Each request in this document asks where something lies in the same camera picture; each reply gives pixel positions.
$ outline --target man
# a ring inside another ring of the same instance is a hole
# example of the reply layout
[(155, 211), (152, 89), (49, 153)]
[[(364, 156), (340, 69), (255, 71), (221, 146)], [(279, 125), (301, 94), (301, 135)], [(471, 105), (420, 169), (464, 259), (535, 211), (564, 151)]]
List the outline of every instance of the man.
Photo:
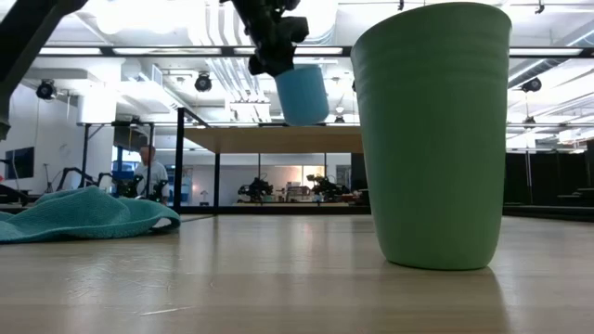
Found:
[[(167, 171), (165, 170), (165, 166), (158, 163), (155, 160), (155, 147), (146, 145), (140, 148), (140, 158), (142, 163), (136, 167), (134, 171), (134, 175), (142, 175), (143, 179), (138, 183), (136, 191), (138, 192), (139, 196), (145, 196), (145, 189), (147, 186), (147, 175), (149, 172), (149, 165), (150, 165), (150, 187), (148, 188), (148, 193), (152, 194), (154, 192), (154, 187), (160, 181), (167, 181), (169, 177), (167, 176)], [(165, 185), (162, 189), (161, 193), (161, 203), (163, 205), (167, 205), (167, 199), (169, 198), (169, 185)]]

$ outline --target teal towel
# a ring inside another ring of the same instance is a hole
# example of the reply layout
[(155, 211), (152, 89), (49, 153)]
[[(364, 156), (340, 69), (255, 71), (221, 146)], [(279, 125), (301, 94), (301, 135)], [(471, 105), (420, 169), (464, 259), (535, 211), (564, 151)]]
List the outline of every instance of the teal towel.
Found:
[[(152, 228), (161, 218), (170, 225)], [(96, 186), (41, 197), (19, 214), (0, 212), (0, 243), (57, 238), (128, 238), (180, 226), (179, 215), (149, 200), (115, 199)]]

